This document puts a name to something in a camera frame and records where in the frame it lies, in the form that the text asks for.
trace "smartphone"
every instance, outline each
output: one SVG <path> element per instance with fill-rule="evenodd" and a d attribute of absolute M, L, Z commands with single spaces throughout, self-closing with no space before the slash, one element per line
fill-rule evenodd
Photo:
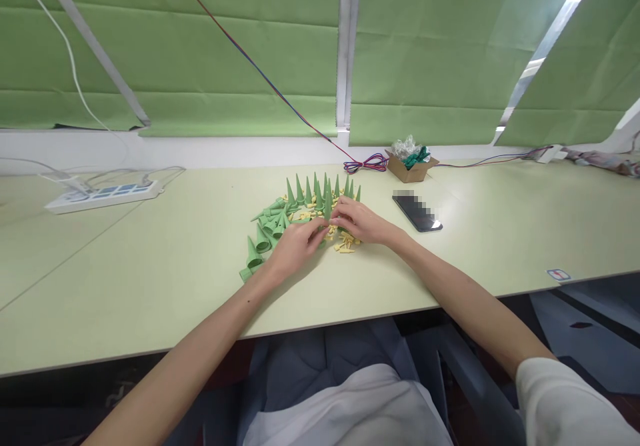
<path fill-rule="evenodd" d="M 442 229 L 442 223 L 435 218 L 432 210 L 413 194 L 413 191 L 394 191 L 391 197 L 420 233 Z"/>

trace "green ribbon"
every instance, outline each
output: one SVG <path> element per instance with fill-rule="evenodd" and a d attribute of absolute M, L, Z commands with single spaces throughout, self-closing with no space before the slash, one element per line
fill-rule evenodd
<path fill-rule="evenodd" d="M 424 163 L 425 159 L 428 156 L 429 156 L 429 153 L 427 152 L 427 147 L 426 146 L 422 146 L 422 149 L 420 149 L 419 153 L 414 153 L 414 154 L 410 155 L 403 162 L 404 162 L 405 167 L 407 168 L 407 170 L 410 170 L 414 166 L 414 164 L 416 164 L 416 163 Z"/>

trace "small cardboard box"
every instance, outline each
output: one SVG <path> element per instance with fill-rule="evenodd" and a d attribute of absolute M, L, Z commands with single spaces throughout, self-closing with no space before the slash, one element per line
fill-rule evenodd
<path fill-rule="evenodd" d="M 436 158 L 429 156 L 429 161 L 426 163 L 416 163 L 413 167 L 407 170 L 405 164 L 400 161 L 389 151 L 385 150 L 389 155 L 389 162 L 387 163 L 387 169 L 393 174 L 398 176 L 398 179 L 403 183 L 419 183 L 424 181 L 427 176 L 427 170 L 436 166 L 440 161 Z"/>

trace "desk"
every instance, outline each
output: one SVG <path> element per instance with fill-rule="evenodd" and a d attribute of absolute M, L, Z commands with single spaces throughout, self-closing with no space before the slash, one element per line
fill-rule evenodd
<path fill-rule="evenodd" d="M 135 207 L 62 216 L 44 209 L 62 192 L 38 176 L 0 177 L 0 311 Z"/>
<path fill-rule="evenodd" d="M 0 374 L 171 348 L 240 287 L 246 236 L 255 236 L 249 220 L 285 192 L 287 176 L 314 171 L 333 182 L 341 168 L 182 174 L 0 313 Z M 632 179 L 568 161 L 442 167 L 431 176 L 402 185 L 390 173 L 362 171 L 355 180 L 374 211 L 496 296 L 556 286 L 547 269 L 576 280 L 640 269 L 632 248 L 640 189 Z M 416 232 L 391 200 L 394 189 L 409 188 L 438 208 L 441 231 Z M 386 248 L 340 255 L 328 247 L 278 290 L 244 336 L 436 306 Z"/>

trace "white wall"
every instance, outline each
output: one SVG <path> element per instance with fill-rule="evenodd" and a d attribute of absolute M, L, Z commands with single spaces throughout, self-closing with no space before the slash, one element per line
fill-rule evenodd
<path fill-rule="evenodd" d="M 608 153 L 631 147 L 631 137 L 640 130 L 640 101 L 625 117 L 626 124 L 599 145 L 578 145 L 576 149 L 598 149 Z M 363 161 L 382 147 L 348 147 L 348 133 L 335 140 L 354 158 Z M 440 161 L 483 159 L 521 153 L 527 148 L 491 145 L 434 146 L 432 154 Z M 136 132 L 0 130 L 0 157 L 34 159 L 58 169 L 105 171 L 120 167 L 159 169 L 180 165 L 188 169 L 218 167 L 260 167 L 302 164 L 340 164 L 347 161 L 338 149 L 322 138 L 220 137 L 220 138 L 142 138 Z M 0 160 L 0 175 L 43 172 L 29 163 Z"/>

